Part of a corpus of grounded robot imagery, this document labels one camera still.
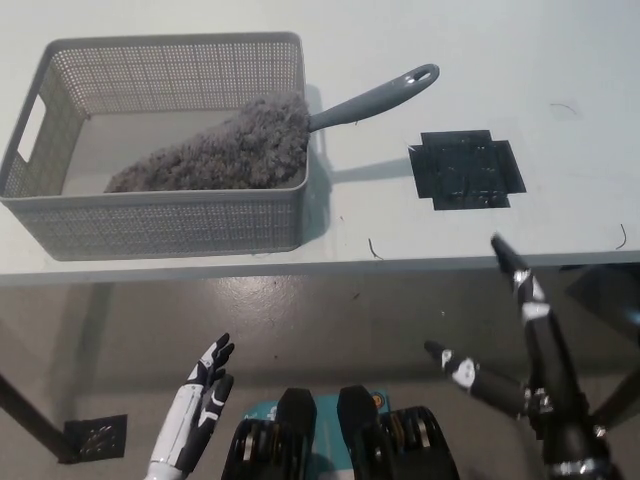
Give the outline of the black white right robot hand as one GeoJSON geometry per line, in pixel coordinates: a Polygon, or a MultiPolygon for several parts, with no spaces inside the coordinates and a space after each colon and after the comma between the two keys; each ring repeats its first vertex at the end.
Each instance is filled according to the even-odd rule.
{"type": "Polygon", "coordinates": [[[531,365],[521,386],[435,341],[425,351],[462,390],[512,418],[526,417],[543,442],[550,479],[614,479],[619,476],[581,391],[564,336],[547,295],[523,257],[498,234],[491,238],[500,270],[518,306],[531,365]]]}

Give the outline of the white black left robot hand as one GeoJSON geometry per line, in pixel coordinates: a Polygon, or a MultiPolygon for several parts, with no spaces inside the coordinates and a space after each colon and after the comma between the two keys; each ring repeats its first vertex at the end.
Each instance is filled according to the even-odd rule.
{"type": "Polygon", "coordinates": [[[225,365],[234,348],[230,335],[223,334],[177,390],[148,463],[148,479],[185,479],[194,471],[233,388],[225,365]]]}

